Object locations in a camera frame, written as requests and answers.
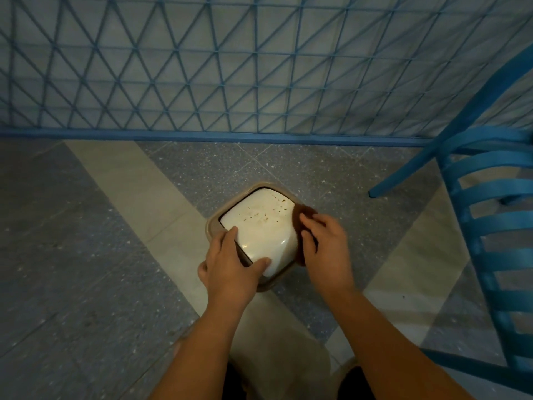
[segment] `blue chair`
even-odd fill
[[[502,179],[463,189],[459,179],[476,171],[500,166],[533,168],[533,132],[506,127],[472,127],[516,80],[533,68],[533,45],[502,66],[463,110],[411,161],[369,191],[383,195],[436,158],[450,196],[489,314],[502,345],[507,367],[425,350],[439,365],[471,374],[533,395],[533,334],[518,333],[509,312],[533,313],[533,291],[502,290],[497,271],[533,268],[533,248],[487,252],[482,236],[510,230],[533,229],[533,211],[516,211],[472,218],[470,206],[489,199],[512,205],[533,196],[533,180]],[[469,157],[453,162],[451,154]]]

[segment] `hand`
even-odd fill
[[[261,258],[244,267],[237,256],[237,227],[221,231],[213,240],[205,261],[198,267],[198,277],[207,289],[208,306],[242,312],[251,302],[259,278],[272,262]]]
[[[313,236],[303,230],[303,254],[309,278],[315,289],[327,298],[342,293],[355,292],[350,252],[346,232],[331,216],[316,214],[313,219],[300,214],[302,223],[310,229]]]

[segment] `person's right hand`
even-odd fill
[[[302,223],[310,229],[313,236],[303,230],[303,254],[309,278],[315,289],[327,301],[336,294],[355,291],[350,252],[346,232],[331,216],[313,215],[313,219],[300,214]]]

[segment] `person's left hand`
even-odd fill
[[[209,304],[244,311],[255,295],[260,276],[272,261],[261,258],[244,267],[237,256],[237,231],[237,227],[232,227],[213,238],[205,261],[198,267],[198,277],[207,289]]]

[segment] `brown sponge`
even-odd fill
[[[296,231],[296,236],[298,238],[298,250],[296,252],[296,262],[301,266],[305,267],[305,258],[303,255],[303,240],[302,240],[302,230],[307,230],[311,232],[300,220],[300,213],[303,213],[305,216],[310,218],[312,215],[317,214],[318,212],[311,208],[310,206],[305,206],[301,204],[294,204],[292,222],[294,230]]]

